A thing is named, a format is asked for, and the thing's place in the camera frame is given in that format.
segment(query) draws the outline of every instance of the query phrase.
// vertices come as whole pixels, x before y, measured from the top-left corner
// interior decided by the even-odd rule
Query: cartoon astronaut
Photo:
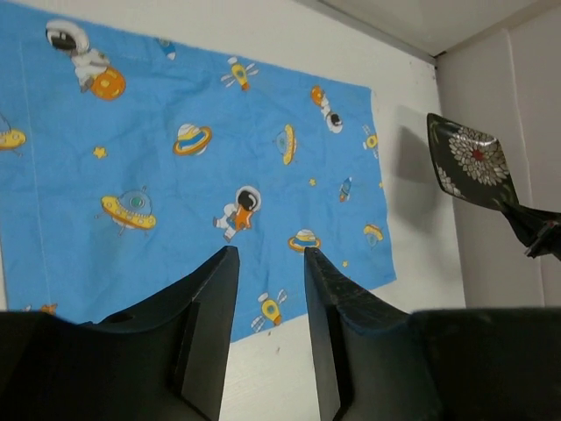
[[[224,238],[230,242],[237,232],[252,228],[252,216],[261,209],[261,194],[252,186],[244,186],[236,192],[236,202],[224,206],[224,216],[214,218],[216,228],[224,231]]]
[[[314,104],[321,109],[323,119],[330,132],[340,133],[343,130],[343,120],[336,112],[331,110],[330,102],[327,99],[327,95],[325,95],[325,91],[323,91],[320,86],[316,85],[312,89],[310,96]]]
[[[80,91],[90,89],[98,75],[110,65],[109,59],[95,48],[89,47],[86,32],[67,20],[55,19],[46,24],[46,38],[59,51],[70,57],[75,65]]]

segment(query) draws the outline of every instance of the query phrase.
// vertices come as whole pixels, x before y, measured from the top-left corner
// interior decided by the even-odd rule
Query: yellow ufo
[[[25,143],[25,135],[20,130],[11,129],[0,133],[0,150],[15,149]]]
[[[376,246],[378,241],[382,241],[384,239],[382,230],[376,225],[367,224],[363,233],[366,235],[366,239],[368,239],[368,244],[370,244],[370,246]]]
[[[209,127],[182,125],[177,132],[174,152],[178,155],[200,155],[207,148],[211,139],[212,131]]]
[[[288,246],[298,253],[304,253],[306,247],[321,247],[322,241],[311,230],[300,230],[288,240]]]
[[[15,149],[24,143],[25,134],[20,130],[12,129],[8,120],[0,114],[0,151]]]
[[[279,152],[282,153],[282,162],[284,165],[290,164],[295,157],[296,152],[296,136],[295,129],[292,125],[285,125],[284,132],[280,132],[274,140]]]
[[[102,208],[121,226],[151,230],[156,225],[156,217],[152,215],[150,202],[143,198],[140,193],[139,191],[132,191],[120,197],[104,196],[102,197]]]

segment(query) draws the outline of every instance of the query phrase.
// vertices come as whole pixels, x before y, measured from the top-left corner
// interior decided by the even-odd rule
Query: yellow star
[[[102,146],[96,146],[94,148],[94,155],[98,160],[101,160],[102,158],[105,158],[107,156],[107,151]]]

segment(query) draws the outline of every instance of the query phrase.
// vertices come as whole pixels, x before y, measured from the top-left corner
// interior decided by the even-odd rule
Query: cartoon print cloth
[[[237,340],[306,312],[306,246],[395,278],[369,89],[4,2],[0,57],[11,310],[99,322],[230,244]]]

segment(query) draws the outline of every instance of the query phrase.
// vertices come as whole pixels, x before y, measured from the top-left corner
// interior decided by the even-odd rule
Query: cartoon flying saucer
[[[200,155],[206,150],[211,139],[212,131],[209,127],[182,125],[177,131],[174,152],[178,155]]]
[[[0,114],[0,151],[16,152],[14,149],[22,146],[25,139],[25,134],[20,130],[12,129],[8,120]]]
[[[367,224],[363,233],[366,235],[366,239],[368,240],[368,244],[370,244],[370,247],[376,246],[379,241],[382,241],[384,239],[382,230],[376,225]]]
[[[285,125],[284,131],[277,134],[274,144],[279,148],[279,152],[282,154],[282,162],[284,162],[284,165],[290,164],[295,158],[296,152],[294,127],[292,125]]]
[[[304,253],[306,247],[321,247],[322,241],[311,230],[300,230],[288,240],[288,246],[298,253]]]
[[[129,190],[119,197],[104,196],[102,208],[121,226],[119,236],[125,228],[148,231],[156,225],[156,217],[152,214],[152,200],[146,194],[146,187],[142,190]]]
[[[347,178],[339,189],[339,202],[346,202],[351,198],[352,177]]]
[[[175,45],[172,41],[163,38],[157,38],[158,44],[160,44],[161,51],[164,52],[169,60],[175,60]]]

